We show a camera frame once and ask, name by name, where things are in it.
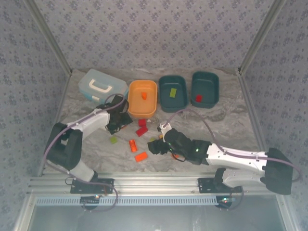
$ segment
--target white box handle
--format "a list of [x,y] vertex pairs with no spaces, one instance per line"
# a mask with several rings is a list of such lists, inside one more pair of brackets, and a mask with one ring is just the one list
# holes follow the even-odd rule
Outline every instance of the white box handle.
[[92,80],[90,81],[90,83],[89,83],[89,87],[92,88],[92,89],[94,89],[94,90],[97,90],[97,91],[99,91],[99,92],[108,93],[108,92],[112,89],[111,86],[108,86],[107,89],[98,88],[98,87],[96,87],[96,86],[93,85],[94,82],[95,82],[95,80],[92,79]]

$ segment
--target red block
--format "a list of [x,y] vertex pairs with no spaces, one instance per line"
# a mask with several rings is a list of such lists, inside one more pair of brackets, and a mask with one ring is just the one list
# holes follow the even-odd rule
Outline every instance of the red block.
[[138,120],[138,125],[139,125],[139,127],[144,127],[144,126],[146,126],[146,119],[140,119],[140,120]]
[[136,160],[136,162],[139,162],[139,161],[144,160],[148,157],[149,157],[148,154],[146,152],[143,152],[143,153],[136,155],[135,160]]
[[142,97],[144,100],[146,100],[147,93],[146,93],[146,92],[142,92],[142,93],[141,93],[141,97]]
[[196,101],[200,103],[202,101],[202,95],[197,95]]
[[136,134],[140,137],[142,136],[144,133],[146,133],[148,131],[147,127],[142,127],[141,129],[136,131]]

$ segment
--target glass panel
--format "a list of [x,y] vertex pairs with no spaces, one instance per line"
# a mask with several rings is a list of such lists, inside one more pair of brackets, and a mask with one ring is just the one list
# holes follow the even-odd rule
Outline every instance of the glass panel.
[[247,196],[232,211],[215,206],[117,206],[108,212],[79,206],[37,206],[30,231],[283,231],[274,197]]

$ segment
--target white storage box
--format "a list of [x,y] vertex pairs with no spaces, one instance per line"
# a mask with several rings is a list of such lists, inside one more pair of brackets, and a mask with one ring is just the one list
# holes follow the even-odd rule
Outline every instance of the white storage box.
[[79,91],[91,101],[104,103],[105,99],[115,93],[128,96],[128,86],[125,81],[91,69],[78,83]]

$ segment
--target orange bin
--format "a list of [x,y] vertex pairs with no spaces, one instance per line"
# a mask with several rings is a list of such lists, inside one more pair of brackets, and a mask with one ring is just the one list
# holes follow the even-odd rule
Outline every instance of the orange bin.
[[156,111],[157,84],[151,80],[132,81],[129,85],[128,102],[128,112],[133,117],[151,118]]

